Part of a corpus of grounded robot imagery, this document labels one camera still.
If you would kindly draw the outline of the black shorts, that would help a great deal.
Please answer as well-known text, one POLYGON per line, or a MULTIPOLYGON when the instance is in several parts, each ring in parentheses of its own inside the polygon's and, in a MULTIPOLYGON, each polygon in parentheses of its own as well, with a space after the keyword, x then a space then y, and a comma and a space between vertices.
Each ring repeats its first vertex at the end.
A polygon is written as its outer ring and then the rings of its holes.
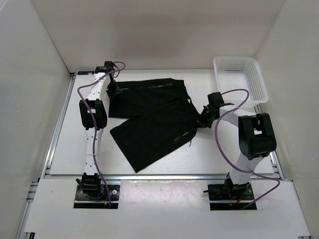
POLYGON ((110 130, 115 143, 139 172, 191 141, 199 113, 184 80, 172 78, 119 82, 109 117, 125 119, 110 130))

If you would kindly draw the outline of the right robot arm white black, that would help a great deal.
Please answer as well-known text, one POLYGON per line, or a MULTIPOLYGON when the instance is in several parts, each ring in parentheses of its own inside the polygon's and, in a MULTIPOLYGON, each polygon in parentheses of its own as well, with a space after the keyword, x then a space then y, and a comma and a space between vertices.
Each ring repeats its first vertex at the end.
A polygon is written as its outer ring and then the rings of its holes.
POLYGON ((216 145, 232 170, 227 174, 223 185, 212 185, 206 192, 213 201, 250 200, 253 198, 250 189, 251 175, 257 175, 255 169, 258 164, 277 147, 270 116, 267 113, 247 112, 231 104, 204 106, 197 120, 198 126, 211 128, 213 122, 216 122, 216 145), (227 158, 219 142, 218 126, 222 120, 238 127, 240 155, 236 163, 227 158))

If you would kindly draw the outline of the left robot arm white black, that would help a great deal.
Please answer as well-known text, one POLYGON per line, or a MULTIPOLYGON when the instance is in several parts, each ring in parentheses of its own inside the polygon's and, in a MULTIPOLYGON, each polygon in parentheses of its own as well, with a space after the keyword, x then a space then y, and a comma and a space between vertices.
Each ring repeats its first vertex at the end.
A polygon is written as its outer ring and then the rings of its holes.
POLYGON ((112 193, 98 165, 102 134, 108 119, 103 99, 106 94, 112 98, 121 92, 114 79, 116 72, 120 72, 116 64, 106 61, 104 66, 96 67, 93 83, 77 88, 87 142, 84 171, 78 183, 83 193, 93 200, 102 200, 104 205, 110 203, 112 193))

